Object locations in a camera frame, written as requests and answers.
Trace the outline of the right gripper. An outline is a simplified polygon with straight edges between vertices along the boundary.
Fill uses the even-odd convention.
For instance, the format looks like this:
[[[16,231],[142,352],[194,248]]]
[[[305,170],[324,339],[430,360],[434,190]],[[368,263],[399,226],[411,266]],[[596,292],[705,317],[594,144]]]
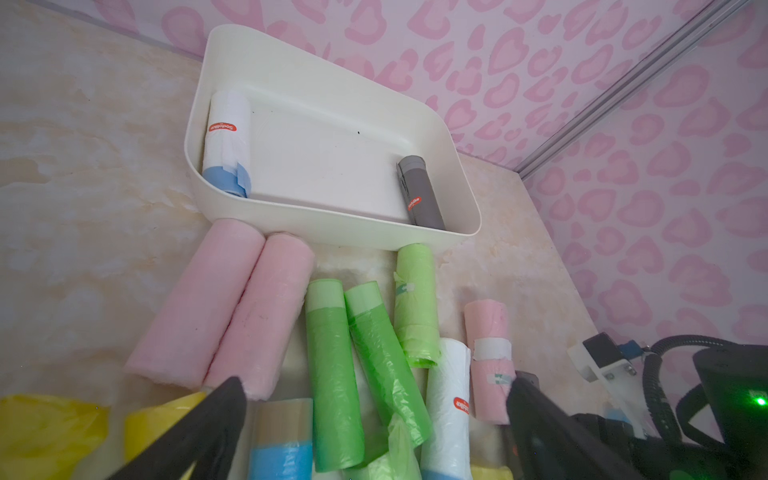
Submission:
[[[764,479],[767,476],[767,348],[697,344],[697,384],[672,402],[661,367],[672,344],[618,345],[642,376],[654,433],[637,438],[628,420],[574,420],[645,479]]]

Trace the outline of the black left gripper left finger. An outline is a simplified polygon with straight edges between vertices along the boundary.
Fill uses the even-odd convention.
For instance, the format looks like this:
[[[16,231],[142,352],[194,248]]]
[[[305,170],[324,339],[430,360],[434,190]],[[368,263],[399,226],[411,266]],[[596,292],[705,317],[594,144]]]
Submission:
[[[226,479],[246,412],[242,382],[232,376],[111,478]]]

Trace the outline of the pink roll with white label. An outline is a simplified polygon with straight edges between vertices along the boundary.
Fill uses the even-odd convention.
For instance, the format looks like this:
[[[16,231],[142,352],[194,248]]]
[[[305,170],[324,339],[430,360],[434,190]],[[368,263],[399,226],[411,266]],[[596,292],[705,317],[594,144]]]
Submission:
[[[490,299],[470,302],[464,306],[464,323],[472,356],[475,417],[493,425],[508,425],[507,398],[516,371],[506,305]]]

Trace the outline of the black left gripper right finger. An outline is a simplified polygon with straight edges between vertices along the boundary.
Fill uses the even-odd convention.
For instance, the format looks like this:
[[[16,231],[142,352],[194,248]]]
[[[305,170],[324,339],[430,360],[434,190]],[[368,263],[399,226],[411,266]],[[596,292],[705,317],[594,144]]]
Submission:
[[[512,382],[507,413],[526,479],[642,477],[526,380]]]

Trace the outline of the grey trash bag roll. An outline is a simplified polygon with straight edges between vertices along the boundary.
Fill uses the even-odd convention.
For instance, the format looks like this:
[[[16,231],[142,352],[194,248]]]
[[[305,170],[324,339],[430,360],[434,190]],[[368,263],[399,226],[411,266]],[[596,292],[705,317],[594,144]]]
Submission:
[[[408,217],[413,225],[444,230],[445,223],[424,159],[409,155],[397,163],[397,175]]]

